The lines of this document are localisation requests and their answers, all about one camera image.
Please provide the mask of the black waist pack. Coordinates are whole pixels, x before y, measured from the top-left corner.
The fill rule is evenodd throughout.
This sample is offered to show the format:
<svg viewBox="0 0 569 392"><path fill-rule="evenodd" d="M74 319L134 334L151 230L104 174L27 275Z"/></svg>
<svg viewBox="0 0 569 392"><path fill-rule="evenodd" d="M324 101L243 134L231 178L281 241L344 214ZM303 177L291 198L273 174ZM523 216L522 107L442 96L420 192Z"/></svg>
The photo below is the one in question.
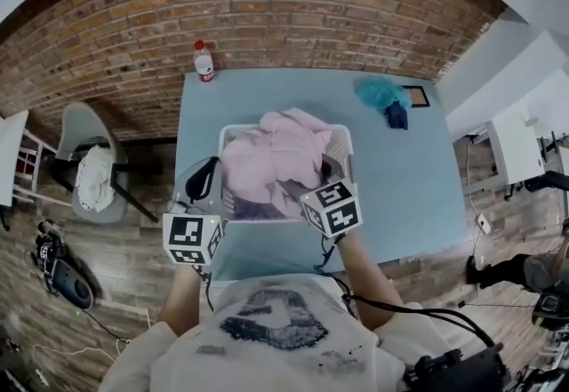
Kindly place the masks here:
<svg viewBox="0 0 569 392"><path fill-rule="evenodd" d="M499 343L468 358L460 349L438 357L423 356L405 370L406 392L503 392L511 375L501 349Z"/></svg>

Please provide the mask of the person's white printed t-shirt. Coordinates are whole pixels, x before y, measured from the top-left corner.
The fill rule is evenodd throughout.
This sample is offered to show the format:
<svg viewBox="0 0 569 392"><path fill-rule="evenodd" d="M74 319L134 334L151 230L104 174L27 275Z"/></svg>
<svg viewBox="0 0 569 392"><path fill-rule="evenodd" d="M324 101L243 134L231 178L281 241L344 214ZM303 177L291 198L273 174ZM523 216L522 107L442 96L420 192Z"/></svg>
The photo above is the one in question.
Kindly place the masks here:
<svg viewBox="0 0 569 392"><path fill-rule="evenodd" d="M369 330L330 277L259 277L228 285L183 335L164 322L148 329L100 392L402 392L407 367L449 349L417 303Z"/></svg>

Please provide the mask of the white plastic laundry basket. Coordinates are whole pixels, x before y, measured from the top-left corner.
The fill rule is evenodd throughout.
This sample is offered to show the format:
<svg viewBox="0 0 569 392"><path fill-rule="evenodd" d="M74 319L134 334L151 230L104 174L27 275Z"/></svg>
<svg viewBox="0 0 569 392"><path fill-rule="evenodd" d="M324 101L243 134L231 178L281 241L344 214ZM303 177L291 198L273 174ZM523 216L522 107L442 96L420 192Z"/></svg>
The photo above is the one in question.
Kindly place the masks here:
<svg viewBox="0 0 569 392"><path fill-rule="evenodd" d="M354 150L352 146L349 129L342 124L331 124L333 129L332 137L328 142L325 154L331 159L337 161L346 177L350 177L354 188L357 187L356 179L353 176L352 157ZM223 149L241 132L258 129L257 124L228 124L220 130L218 157L221 157ZM260 218L257 213L253 217L239 217L240 212L236 212L236 208L241 209L241 204L235 204L235 198L232 192L226 187L225 179L222 179L221 191L221 208L224 218L229 222L236 223L294 223L301 222L303 218L284 218L282 215L276 218Z"/></svg>

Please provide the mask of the teal fluffy cloth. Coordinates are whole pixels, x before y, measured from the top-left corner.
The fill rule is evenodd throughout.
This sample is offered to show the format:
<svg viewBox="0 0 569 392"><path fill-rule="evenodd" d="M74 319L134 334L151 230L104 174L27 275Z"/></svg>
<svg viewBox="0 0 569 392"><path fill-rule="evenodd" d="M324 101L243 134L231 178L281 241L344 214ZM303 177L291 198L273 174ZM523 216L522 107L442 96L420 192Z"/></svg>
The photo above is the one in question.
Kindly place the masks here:
<svg viewBox="0 0 569 392"><path fill-rule="evenodd" d="M406 89L391 80L380 76L368 76L357 79L354 84L357 97L369 108L384 113L392 104L408 111L412 107L412 98Z"/></svg>

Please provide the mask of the red-capped plastic water bottle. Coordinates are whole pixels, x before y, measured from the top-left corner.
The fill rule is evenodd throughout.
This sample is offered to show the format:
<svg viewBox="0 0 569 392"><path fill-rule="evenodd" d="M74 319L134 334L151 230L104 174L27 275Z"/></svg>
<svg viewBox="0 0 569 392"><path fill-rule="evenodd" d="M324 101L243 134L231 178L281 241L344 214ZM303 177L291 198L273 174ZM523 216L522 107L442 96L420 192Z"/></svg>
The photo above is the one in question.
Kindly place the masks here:
<svg viewBox="0 0 569 392"><path fill-rule="evenodd" d="M197 40L194 43L193 62L201 82L209 83L214 79L212 55L203 40Z"/></svg>

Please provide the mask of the white shelf rack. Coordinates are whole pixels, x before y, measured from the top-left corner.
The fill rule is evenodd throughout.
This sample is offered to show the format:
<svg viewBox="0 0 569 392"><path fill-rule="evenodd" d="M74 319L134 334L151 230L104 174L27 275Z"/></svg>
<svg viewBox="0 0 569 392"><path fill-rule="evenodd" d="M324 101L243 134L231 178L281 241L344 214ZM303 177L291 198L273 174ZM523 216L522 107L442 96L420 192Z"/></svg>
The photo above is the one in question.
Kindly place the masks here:
<svg viewBox="0 0 569 392"><path fill-rule="evenodd" d="M16 159L12 196L20 201L57 204L58 200L38 192L39 171L44 157L56 154L56 149L24 129Z"/></svg>

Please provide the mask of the dark blue cloth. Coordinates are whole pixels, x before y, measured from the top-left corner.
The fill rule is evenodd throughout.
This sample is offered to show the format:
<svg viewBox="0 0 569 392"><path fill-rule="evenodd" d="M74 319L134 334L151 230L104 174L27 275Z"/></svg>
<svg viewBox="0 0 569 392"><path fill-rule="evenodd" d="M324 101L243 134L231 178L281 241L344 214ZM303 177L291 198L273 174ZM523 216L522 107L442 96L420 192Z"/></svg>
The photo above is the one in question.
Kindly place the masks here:
<svg viewBox="0 0 569 392"><path fill-rule="evenodd" d="M386 107L384 116L391 129L408 129L408 110L399 101L394 101Z"/></svg>

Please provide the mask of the black oval floor device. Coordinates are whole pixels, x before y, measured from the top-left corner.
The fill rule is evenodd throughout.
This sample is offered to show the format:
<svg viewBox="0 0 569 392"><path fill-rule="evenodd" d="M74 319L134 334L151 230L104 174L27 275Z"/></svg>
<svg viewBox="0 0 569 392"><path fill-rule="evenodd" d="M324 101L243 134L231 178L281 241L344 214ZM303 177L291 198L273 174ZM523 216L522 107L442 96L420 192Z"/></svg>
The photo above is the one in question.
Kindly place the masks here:
<svg viewBox="0 0 569 392"><path fill-rule="evenodd" d="M80 310L92 307L92 288L84 277L65 260L56 259L52 265L50 286L61 297Z"/></svg>

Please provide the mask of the black picture frame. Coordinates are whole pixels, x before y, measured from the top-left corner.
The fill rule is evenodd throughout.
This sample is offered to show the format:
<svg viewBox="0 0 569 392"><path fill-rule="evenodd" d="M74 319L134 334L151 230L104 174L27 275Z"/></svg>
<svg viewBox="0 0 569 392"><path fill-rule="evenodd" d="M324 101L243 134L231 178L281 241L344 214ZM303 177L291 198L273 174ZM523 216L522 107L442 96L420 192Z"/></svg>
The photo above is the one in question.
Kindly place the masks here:
<svg viewBox="0 0 569 392"><path fill-rule="evenodd" d="M430 106L429 98L422 86L402 85L401 89L405 92L403 96L405 108L428 108Z"/></svg>

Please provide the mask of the white side table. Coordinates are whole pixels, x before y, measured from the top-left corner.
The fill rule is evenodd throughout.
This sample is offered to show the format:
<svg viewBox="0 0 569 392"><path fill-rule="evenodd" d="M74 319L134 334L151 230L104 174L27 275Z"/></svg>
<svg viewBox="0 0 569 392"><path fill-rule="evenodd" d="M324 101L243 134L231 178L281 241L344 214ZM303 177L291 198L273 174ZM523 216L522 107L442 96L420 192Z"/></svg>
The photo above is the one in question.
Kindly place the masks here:
<svg viewBox="0 0 569 392"><path fill-rule="evenodd" d="M510 187L544 173L540 146L525 108L510 107L489 118L446 116L453 140L469 137L463 194Z"/></svg>

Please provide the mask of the person's right forearm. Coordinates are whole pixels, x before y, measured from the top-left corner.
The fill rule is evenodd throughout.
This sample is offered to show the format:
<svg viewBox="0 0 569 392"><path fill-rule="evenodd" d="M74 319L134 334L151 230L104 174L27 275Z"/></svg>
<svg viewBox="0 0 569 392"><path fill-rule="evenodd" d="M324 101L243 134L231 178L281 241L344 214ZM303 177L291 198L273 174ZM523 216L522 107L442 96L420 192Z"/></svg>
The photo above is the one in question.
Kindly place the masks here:
<svg viewBox="0 0 569 392"><path fill-rule="evenodd" d="M356 229L350 230L336 247L356 296L399 307L404 304L394 285L366 253L363 240ZM375 308L359 300L356 306L362 325L370 331L382 327L394 315L391 311Z"/></svg>

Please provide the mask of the grey shell chair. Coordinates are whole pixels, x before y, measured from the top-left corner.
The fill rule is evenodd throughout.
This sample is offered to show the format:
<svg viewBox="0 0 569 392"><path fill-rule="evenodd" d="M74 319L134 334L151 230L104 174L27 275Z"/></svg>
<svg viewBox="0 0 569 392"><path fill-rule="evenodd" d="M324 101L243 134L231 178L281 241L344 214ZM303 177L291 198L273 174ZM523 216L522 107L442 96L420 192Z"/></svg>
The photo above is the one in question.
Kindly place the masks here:
<svg viewBox="0 0 569 392"><path fill-rule="evenodd" d="M76 184L78 165L94 147L109 148L113 156L110 187L115 190L111 205L102 212L85 210L79 203ZM75 215L97 224L121 221L130 205L153 223L157 216L130 193L129 176L132 173L159 175L160 166L131 164L118 139L88 104L77 101L67 105L62 115L62 132L55 157L50 165L54 180L71 193L71 207Z"/></svg>

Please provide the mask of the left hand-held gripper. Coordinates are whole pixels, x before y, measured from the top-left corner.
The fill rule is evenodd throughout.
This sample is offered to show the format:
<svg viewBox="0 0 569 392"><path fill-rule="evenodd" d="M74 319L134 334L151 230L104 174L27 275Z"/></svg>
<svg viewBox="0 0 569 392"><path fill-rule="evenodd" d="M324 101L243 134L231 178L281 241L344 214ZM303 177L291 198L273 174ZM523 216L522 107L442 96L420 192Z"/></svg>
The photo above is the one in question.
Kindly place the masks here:
<svg viewBox="0 0 569 392"><path fill-rule="evenodd" d="M176 181L163 214L163 247L174 264L209 266L223 238L218 157L191 165Z"/></svg>

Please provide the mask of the pink garment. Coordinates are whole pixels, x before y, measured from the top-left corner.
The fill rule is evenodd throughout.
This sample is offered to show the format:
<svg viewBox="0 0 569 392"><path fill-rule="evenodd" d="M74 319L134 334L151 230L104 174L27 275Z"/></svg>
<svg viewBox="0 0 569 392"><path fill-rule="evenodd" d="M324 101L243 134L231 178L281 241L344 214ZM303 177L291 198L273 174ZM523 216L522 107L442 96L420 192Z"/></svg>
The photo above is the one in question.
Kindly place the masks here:
<svg viewBox="0 0 569 392"><path fill-rule="evenodd" d="M271 203L284 218L300 218L300 204L283 185L292 181L308 190L320 186L322 155L333 129L299 108L268 112L258 126L241 132L223 149L226 187L234 198Z"/></svg>

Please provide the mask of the white desk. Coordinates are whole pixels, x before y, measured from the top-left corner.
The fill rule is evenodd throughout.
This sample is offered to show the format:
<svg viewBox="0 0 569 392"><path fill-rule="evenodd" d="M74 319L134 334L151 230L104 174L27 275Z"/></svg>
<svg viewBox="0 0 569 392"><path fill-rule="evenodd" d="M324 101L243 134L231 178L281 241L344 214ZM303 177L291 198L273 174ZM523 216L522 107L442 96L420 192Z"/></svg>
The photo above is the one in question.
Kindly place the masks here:
<svg viewBox="0 0 569 392"><path fill-rule="evenodd" d="M0 205L12 206L16 165L28 111L0 118Z"/></svg>

